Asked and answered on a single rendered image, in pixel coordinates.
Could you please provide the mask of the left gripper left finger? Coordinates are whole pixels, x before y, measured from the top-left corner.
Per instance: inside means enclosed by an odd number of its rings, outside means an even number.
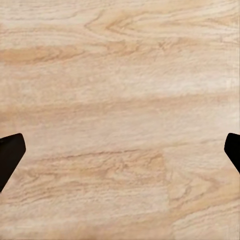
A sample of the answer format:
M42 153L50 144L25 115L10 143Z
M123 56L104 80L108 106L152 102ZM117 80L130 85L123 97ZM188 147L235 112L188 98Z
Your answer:
M0 138L0 193L26 153L23 134Z

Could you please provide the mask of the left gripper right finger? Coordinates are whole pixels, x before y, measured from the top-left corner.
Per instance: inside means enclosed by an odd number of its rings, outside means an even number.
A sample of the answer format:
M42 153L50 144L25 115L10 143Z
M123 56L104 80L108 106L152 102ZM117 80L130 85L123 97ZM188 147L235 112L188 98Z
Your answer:
M240 172L240 134L230 132L227 135L224 151Z

